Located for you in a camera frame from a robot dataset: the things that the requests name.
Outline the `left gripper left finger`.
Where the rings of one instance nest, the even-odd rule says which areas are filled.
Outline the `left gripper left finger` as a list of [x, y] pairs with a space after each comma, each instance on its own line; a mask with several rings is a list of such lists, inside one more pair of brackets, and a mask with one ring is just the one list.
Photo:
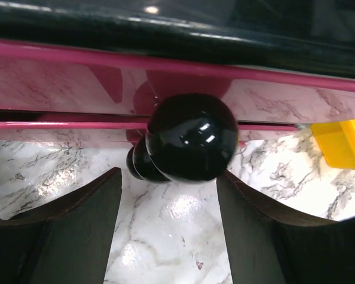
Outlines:
[[0, 219], [0, 283], [103, 283], [121, 194], [115, 167], [71, 193]]

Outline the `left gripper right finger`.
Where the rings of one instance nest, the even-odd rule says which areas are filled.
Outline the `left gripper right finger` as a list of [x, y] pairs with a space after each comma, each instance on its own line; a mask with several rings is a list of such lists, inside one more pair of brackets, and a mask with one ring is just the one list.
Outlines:
[[217, 193], [234, 283], [355, 283], [355, 217], [306, 214], [230, 172]]

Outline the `yellow plastic tray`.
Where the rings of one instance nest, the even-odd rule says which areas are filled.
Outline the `yellow plastic tray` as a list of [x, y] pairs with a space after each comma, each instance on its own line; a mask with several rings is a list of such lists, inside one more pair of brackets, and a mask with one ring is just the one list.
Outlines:
[[355, 170], [355, 119], [310, 126], [327, 165]]

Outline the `black case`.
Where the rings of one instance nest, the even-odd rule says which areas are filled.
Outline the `black case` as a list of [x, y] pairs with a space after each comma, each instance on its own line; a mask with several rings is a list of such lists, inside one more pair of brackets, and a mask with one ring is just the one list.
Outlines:
[[150, 182], [355, 119], [355, 1], [0, 1], [0, 140], [132, 143]]

